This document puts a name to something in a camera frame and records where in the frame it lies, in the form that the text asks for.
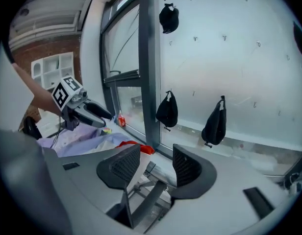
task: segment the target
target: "black slot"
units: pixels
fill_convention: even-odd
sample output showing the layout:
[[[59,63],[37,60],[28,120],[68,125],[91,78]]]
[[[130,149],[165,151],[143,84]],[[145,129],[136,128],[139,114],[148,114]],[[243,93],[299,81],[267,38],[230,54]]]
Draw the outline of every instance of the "black slot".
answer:
[[[245,189],[243,190],[243,192],[250,201],[252,207],[254,208],[260,219],[266,217],[271,213],[271,211],[274,210],[274,207],[257,187]]]
[[[64,170],[74,169],[78,166],[80,166],[80,165],[78,165],[76,162],[72,162],[72,163],[69,163],[69,164],[63,164]]]

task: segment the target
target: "cable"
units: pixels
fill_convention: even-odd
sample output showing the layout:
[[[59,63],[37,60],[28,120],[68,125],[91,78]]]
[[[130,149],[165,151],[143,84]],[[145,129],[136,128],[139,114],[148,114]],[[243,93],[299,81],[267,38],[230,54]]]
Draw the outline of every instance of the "cable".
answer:
[[[62,120],[62,119],[61,119],[61,117],[59,116],[59,117],[58,117],[58,130],[57,130],[57,134],[56,134],[56,136],[55,136],[55,138],[54,138],[54,140],[53,140],[53,143],[52,143],[52,145],[50,146],[51,149],[52,149],[53,146],[56,145],[56,143],[57,143],[58,136],[59,136],[60,129],[61,129],[61,120]]]

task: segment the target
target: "red bottle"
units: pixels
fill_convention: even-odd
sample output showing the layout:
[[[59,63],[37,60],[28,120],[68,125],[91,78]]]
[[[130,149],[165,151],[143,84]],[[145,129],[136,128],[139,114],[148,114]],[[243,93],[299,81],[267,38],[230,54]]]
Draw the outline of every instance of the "red bottle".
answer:
[[[126,126],[126,121],[124,116],[122,115],[122,112],[120,111],[118,114],[118,123],[121,127],[125,127]]]

